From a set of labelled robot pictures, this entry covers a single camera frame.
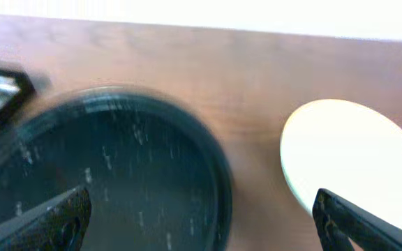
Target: dark round tray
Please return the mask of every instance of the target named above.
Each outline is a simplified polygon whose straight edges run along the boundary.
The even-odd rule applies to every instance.
[[[85,185],[83,250],[224,250],[230,182],[197,119],[140,94],[90,93],[0,135],[0,223]]]

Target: wooden table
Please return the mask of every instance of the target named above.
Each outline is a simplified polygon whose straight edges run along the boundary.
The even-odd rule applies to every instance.
[[[229,250],[320,250],[281,169],[280,136],[298,106],[350,100],[402,127],[402,43],[0,16],[0,60],[51,79],[25,114],[64,93],[113,84],[185,103],[230,161]]]

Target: black plate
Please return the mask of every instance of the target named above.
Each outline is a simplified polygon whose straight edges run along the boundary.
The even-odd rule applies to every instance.
[[[89,94],[0,136],[0,223],[77,185],[83,250],[224,250],[230,173],[191,115],[147,96]]]

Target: white wall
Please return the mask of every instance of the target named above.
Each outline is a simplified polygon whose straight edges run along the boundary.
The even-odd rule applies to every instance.
[[[402,40],[402,0],[0,0],[0,14]]]

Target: brown wooden surface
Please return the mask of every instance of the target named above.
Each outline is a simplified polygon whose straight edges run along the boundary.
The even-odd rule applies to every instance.
[[[72,90],[125,83],[186,103],[230,161],[229,250],[320,250],[281,169],[280,135],[298,106],[350,100],[402,127],[402,43],[0,16],[0,60],[51,79],[26,113]]]

